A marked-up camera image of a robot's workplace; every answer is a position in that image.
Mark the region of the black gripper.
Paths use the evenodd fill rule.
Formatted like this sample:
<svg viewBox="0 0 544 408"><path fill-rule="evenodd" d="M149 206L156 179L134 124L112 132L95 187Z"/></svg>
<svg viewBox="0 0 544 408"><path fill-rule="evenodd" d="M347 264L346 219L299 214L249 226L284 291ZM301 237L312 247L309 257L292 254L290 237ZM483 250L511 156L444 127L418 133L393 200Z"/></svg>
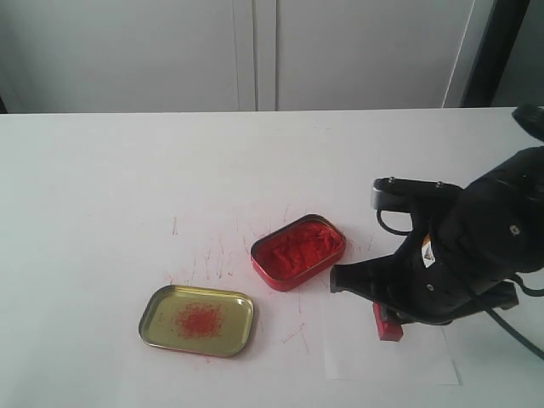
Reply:
<svg viewBox="0 0 544 408"><path fill-rule="evenodd" d="M480 312L518 305L514 285L458 241L450 202L417 203L412 230L394 254L330 273L331 292L350 292L377 305L382 326L446 326Z"/></svg>

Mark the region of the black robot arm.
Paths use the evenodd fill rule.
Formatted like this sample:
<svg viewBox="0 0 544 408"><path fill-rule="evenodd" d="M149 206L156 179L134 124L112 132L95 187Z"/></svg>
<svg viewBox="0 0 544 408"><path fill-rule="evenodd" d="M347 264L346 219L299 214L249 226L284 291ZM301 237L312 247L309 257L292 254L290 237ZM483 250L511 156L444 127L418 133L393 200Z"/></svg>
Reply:
<svg viewBox="0 0 544 408"><path fill-rule="evenodd" d="M518 302L511 279L543 266L543 149L532 147L466 187L402 178L373 184L377 213L407 213L395 253L335 265L332 292L384 306L403 323L445 325Z"/></svg>

